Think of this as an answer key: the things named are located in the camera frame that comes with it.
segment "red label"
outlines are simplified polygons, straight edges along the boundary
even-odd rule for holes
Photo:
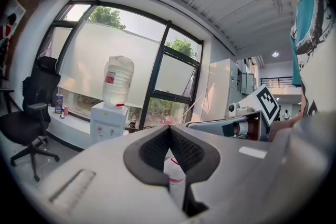
[[[105,82],[110,83],[110,84],[113,84],[113,82],[114,82],[114,78],[113,78],[113,77],[109,77],[109,76],[107,76],[106,79],[105,79]]]
[[[114,73],[114,72],[107,72],[105,82],[109,83],[109,84],[113,84],[115,75],[116,75],[116,73]]]

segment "window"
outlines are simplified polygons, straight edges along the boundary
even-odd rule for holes
[[[145,127],[183,124],[188,105],[158,98],[150,98]]]
[[[91,5],[74,4],[63,14],[61,20],[77,22]]]
[[[194,60],[198,59],[199,44],[172,28],[169,29],[165,45]]]
[[[70,2],[45,35],[37,57],[58,59],[58,92],[72,115],[90,120],[102,102],[111,56],[134,62],[125,127],[183,124],[195,101],[202,42],[171,21],[120,4]]]
[[[195,67],[164,54],[155,90],[191,98]]]
[[[73,95],[67,102],[69,109],[90,116],[92,106],[102,102],[104,68],[109,57],[123,55],[134,62],[125,103],[129,107],[127,124],[134,117],[139,125],[164,30],[164,25],[141,15],[98,6],[71,41],[61,66],[59,86],[67,95]]]
[[[49,56],[58,59],[62,47],[67,40],[72,28],[53,27],[47,34],[40,57]]]

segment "bottle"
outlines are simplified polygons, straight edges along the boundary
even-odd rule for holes
[[[134,63],[124,56],[110,57],[104,69],[103,101],[104,105],[114,108],[124,104],[134,73]]]

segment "office chair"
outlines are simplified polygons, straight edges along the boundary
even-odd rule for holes
[[[13,113],[9,111],[0,117],[0,131],[12,142],[27,146],[11,157],[10,164],[15,166],[16,159],[30,154],[36,181],[39,181],[39,177],[36,174],[35,154],[51,156],[55,161],[59,161],[56,154],[38,148],[42,140],[37,145],[33,144],[39,136],[47,135],[46,129],[50,123],[48,103],[60,80],[60,75],[56,73],[56,61],[46,56],[39,58],[31,76],[23,81],[23,111]],[[9,97],[8,91],[13,91],[0,89],[2,90],[7,93],[7,97]]]

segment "window sill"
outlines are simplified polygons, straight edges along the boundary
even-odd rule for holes
[[[81,120],[75,116],[65,116],[61,119],[60,114],[55,113],[55,108],[49,107],[48,112],[51,118],[47,131],[57,138],[83,149],[93,145],[90,135],[90,122]]]

